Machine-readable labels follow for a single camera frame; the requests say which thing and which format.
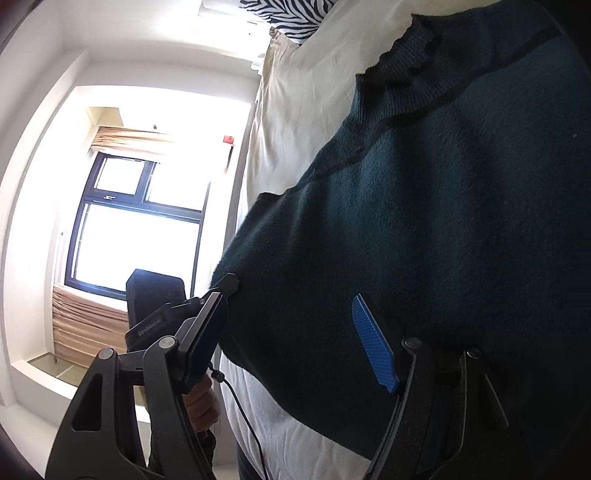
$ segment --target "window frame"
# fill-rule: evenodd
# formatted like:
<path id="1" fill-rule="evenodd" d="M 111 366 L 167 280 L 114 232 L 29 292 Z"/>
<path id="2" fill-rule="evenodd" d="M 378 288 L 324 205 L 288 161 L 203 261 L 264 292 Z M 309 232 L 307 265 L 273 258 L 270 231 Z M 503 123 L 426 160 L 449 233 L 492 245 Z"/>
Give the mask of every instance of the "window frame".
<path id="1" fill-rule="evenodd" d="M 121 158 L 123 160 L 144 162 L 144 169 L 142 170 L 142 173 L 139 177 L 138 185 L 134 195 L 112 192 L 110 190 L 99 190 L 95 188 L 103 166 L 105 165 L 105 161 L 109 158 Z M 140 158 L 110 155 L 101 152 L 97 154 L 95 162 L 90 169 L 88 179 L 86 180 L 86 185 L 80 199 L 80 204 L 78 205 L 76 219 L 74 220 L 74 226 L 72 228 L 72 235 L 70 237 L 68 254 L 66 258 L 66 273 L 64 276 L 64 284 L 66 286 L 104 297 L 110 297 L 123 301 L 126 300 L 124 291 L 115 290 L 114 288 L 109 287 L 102 287 L 76 279 L 74 259 L 77 256 L 80 242 L 82 241 L 82 233 L 84 232 L 88 207 L 90 205 L 102 205 L 128 210 L 131 212 L 146 213 L 149 215 L 162 216 L 165 218 L 199 224 L 199 234 L 197 236 L 197 245 L 195 246 L 195 255 L 193 257 L 193 273 L 191 276 L 191 286 L 189 290 L 190 297 L 194 296 L 197 262 L 199 260 L 199 247 L 201 245 L 201 237 L 203 232 L 203 219 L 205 217 L 205 210 L 207 208 L 207 199 L 209 197 L 211 182 L 209 182 L 207 185 L 202 210 L 193 210 L 189 208 L 174 207 L 161 203 L 149 202 L 147 200 L 147 196 L 150 191 L 150 180 L 156 165 L 156 162 L 142 160 Z"/>

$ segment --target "white bedsheet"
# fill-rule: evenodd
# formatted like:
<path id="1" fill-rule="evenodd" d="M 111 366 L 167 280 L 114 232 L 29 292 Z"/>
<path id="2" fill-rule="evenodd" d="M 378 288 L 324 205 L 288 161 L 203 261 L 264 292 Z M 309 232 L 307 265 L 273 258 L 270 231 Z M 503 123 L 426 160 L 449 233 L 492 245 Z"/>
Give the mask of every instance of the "white bedsheet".
<path id="1" fill-rule="evenodd" d="M 293 187 L 336 133 L 352 103 L 355 74 L 390 50 L 411 14 L 449 15 L 494 0 L 339 0 L 301 47 L 271 41 L 249 145 L 237 225 L 262 192 Z M 362 478 L 369 461 L 290 417 L 251 374 L 222 355 L 275 480 Z M 234 435 L 262 477 L 258 449 L 228 389 L 222 389 Z"/>

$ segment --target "window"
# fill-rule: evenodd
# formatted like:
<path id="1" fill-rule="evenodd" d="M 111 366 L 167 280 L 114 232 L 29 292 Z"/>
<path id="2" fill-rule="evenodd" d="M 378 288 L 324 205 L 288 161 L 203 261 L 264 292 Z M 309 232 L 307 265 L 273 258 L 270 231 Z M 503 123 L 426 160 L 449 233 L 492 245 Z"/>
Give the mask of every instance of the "window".
<path id="1" fill-rule="evenodd" d="M 185 283 L 193 296 L 209 178 L 198 166 L 99 153 L 80 201 L 66 285 L 125 300 L 141 268 Z"/>

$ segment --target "beige curtain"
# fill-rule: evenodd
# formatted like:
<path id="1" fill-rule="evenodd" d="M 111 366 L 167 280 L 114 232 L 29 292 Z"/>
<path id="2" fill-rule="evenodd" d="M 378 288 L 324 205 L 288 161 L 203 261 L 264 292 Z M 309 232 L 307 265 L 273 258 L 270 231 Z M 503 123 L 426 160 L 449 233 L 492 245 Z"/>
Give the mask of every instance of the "beige curtain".
<path id="1" fill-rule="evenodd" d="M 169 135 L 117 127 L 99 127 L 92 148 L 110 155 L 155 162 L 179 158 L 187 153 L 187 147 Z"/>
<path id="2" fill-rule="evenodd" d="M 56 355 L 89 367 L 107 346 L 125 353 L 127 312 L 87 299 L 61 285 L 53 286 L 53 341 Z"/>

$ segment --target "zebra print pillow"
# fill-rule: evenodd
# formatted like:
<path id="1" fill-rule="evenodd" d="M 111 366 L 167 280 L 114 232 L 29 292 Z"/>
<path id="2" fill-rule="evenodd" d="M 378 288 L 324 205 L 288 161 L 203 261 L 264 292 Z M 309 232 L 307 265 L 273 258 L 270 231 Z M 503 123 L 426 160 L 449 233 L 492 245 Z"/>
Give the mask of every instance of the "zebra print pillow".
<path id="1" fill-rule="evenodd" d="M 318 30 L 337 0 L 240 0 L 240 7 L 262 18 L 295 43 Z"/>

